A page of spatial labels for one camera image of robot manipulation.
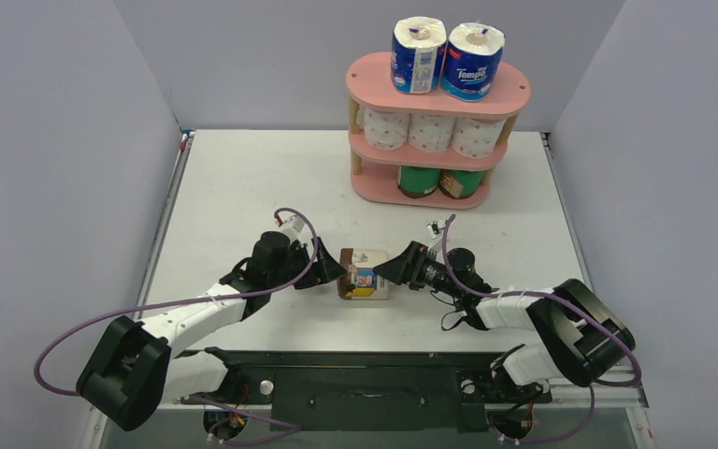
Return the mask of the blue paper roll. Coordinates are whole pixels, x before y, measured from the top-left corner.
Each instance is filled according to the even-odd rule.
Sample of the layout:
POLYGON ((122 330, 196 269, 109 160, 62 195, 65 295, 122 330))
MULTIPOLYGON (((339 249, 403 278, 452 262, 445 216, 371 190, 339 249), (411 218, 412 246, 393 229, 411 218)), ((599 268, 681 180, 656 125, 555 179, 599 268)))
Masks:
POLYGON ((402 94, 428 94, 437 89, 447 44, 444 23, 415 16, 395 24, 391 80, 402 94))

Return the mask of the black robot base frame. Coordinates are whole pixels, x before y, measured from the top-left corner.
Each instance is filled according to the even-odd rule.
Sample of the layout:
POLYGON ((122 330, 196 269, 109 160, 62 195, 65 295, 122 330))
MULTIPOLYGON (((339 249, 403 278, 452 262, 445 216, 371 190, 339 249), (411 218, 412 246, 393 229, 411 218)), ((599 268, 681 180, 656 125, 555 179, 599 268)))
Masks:
POLYGON ((184 398, 205 407, 213 439, 238 443, 266 424, 274 439, 295 432, 500 429, 520 436, 531 409, 598 413, 644 403, 636 389, 592 389, 554 379, 517 386, 498 353, 253 352, 204 350, 226 375, 184 398))

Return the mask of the floral white paper roll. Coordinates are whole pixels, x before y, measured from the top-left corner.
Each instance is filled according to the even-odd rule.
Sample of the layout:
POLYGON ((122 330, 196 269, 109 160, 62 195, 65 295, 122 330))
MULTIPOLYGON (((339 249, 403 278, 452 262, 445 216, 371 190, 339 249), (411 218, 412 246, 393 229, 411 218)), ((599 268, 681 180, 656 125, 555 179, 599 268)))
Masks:
POLYGON ((452 141, 455 118, 411 114, 408 144, 422 152, 446 152, 452 141))

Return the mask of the beige brown paper roll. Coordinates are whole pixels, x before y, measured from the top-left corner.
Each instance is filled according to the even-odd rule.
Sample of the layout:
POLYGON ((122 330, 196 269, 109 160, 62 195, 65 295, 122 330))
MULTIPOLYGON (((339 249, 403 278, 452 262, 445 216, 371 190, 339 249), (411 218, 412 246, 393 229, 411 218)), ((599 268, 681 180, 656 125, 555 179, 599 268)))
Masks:
POLYGON ((345 300, 386 300, 390 284, 374 271, 389 260, 385 250, 342 248, 339 263, 347 274, 337 281, 338 295, 345 300))

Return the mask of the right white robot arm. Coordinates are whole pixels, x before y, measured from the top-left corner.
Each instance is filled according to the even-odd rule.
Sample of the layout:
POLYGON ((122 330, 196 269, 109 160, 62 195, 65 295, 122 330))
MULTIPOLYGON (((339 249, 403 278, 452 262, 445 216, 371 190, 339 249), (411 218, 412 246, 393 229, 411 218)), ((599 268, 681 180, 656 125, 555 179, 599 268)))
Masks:
POLYGON ((633 357, 631 332, 583 282, 502 291, 478 274, 475 262, 466 248, 438 255, 413 241, 373 271, 395 285, 451 297, 459 323, 479 331, 510 328, 538 335, 538 343, 517 343, 492 363, 490 386, 498 397, 513 399, 530 384, 556 378, 580 387, 603 384, 610 368, 633 357))

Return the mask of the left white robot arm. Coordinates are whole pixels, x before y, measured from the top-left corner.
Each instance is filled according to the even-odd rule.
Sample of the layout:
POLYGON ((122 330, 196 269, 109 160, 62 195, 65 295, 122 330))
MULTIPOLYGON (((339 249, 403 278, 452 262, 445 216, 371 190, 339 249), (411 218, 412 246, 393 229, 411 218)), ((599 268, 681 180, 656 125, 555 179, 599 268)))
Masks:
POLYGON ((274 290, 309 289, 348 271, 320 238, 309 249, 297 238, 266 231, 250 256, 238 262, 194 304, 135 321, 111 321, 76 383, 77 393, 123 430, 143 425, 158 406, 193 393, 229 402, 241 376, 206 350, 185 352, 215 331, 262 309, 274 290))

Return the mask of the green brown roll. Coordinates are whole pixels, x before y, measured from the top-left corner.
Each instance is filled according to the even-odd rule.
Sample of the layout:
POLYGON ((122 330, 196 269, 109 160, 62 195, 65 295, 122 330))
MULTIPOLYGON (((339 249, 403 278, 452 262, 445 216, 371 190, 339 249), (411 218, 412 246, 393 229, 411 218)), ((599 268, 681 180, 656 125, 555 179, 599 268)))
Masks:
POLYGON ((397 187, 404 196, 422 198, 438 188, 440 175, 438 168, 401 166, 398 168, 397 187))
POLYGON ((438 188, 444 195, 453 199, 469 198, 481 185, 484 175, 484 171, 442 170, 438 188))

